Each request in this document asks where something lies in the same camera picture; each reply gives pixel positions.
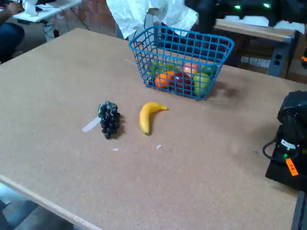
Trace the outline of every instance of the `person's arm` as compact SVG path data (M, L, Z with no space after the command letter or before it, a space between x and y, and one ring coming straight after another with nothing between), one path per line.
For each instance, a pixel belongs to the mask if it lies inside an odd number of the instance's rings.
M11 2L5 10L0 11L0 26L3 25L10 17L21 11L21 9L20 4Z

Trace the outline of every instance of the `white tag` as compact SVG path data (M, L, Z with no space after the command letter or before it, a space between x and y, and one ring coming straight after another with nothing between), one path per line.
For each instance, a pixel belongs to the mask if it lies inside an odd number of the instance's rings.
M99 124L99 122L101 121L101 118L100 117L96 117L93 121L91 121L90 123L87 124L86 127L84 127L82 129L83 132L88 132L90 131L91 129L93 129L96 125Z
M285 141L284 139L282 139L282 145L286 146L287 148L295 150L295 145Z

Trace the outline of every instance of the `person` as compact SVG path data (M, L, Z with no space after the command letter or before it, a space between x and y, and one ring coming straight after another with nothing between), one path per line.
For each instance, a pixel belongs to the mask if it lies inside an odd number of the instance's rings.
M0 62L3 63L12 58L16 47L24 38L24 29L14 23L5 23L13 15L22 10L20 4L11 2L7 8L0 11Z

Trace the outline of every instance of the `blue wire basket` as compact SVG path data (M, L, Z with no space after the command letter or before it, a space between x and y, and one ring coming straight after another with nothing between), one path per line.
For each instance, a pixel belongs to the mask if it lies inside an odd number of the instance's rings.
M234 45L227 37L161 25L129 43L147 87L198 100L208 96Z

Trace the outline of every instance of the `green light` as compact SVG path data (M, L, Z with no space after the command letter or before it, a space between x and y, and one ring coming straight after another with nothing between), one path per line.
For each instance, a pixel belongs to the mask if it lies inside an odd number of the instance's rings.
M236 10L240 10L241 9L241 5L235 5L235 9Z
M263 6L264 6L265 8L268 8L268 9L270 9L270 8L271 8L271 5L270 5L270 4L268 4L268 3L264 3L264 4L263 4Z

